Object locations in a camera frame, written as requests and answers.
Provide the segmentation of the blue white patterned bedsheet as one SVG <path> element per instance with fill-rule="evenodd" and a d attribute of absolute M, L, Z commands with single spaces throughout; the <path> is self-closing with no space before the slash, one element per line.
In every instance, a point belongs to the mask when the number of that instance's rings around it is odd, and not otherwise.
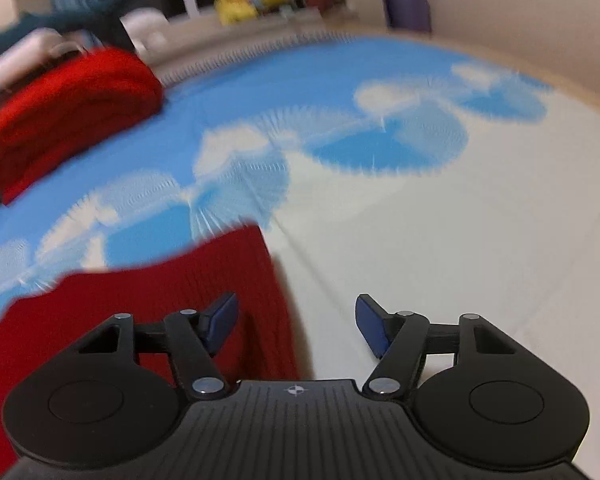
<path fill-rule="evenodd" d="M 0 208 L 0 339 L 36 356 L 97 310 L 175 306 L 166 272 L 260 226 L 304 374 L 363 380 L 367 292 L 438 323 L 483 315 L 584 393 L 600 479 L 600 112 L 405 39 L 283 50 L 183 82 L 160 114 Z"/>

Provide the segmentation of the folded red knit garment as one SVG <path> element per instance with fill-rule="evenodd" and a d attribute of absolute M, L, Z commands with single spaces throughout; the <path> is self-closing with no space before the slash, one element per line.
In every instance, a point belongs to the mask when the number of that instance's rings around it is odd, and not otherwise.
<path fill-rule="evenodd" d="M 10 204 L 64 162 L 154 116 L 163 85 L 135 54 L 96 49 L 62 63 L 0 110 L 0 199 Z"/>

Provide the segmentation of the folded beige blanket stack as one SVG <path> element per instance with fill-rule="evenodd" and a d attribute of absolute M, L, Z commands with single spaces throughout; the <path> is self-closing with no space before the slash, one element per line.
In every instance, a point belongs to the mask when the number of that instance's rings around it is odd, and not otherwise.
<path fill-rule="evenodd" d="M 85 53 L 78 42 L 56 30 L 30 32 L 0 55 L 0 109 L 39 76 Z"/>

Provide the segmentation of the purple box by wall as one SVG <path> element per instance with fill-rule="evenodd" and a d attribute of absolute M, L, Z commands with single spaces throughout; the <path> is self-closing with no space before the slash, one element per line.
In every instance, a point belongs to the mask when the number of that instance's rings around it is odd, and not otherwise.
<path fill-rule="evenodd" d="M 431 34 L 428 0 L 382 0 L 389 28 Z"/>

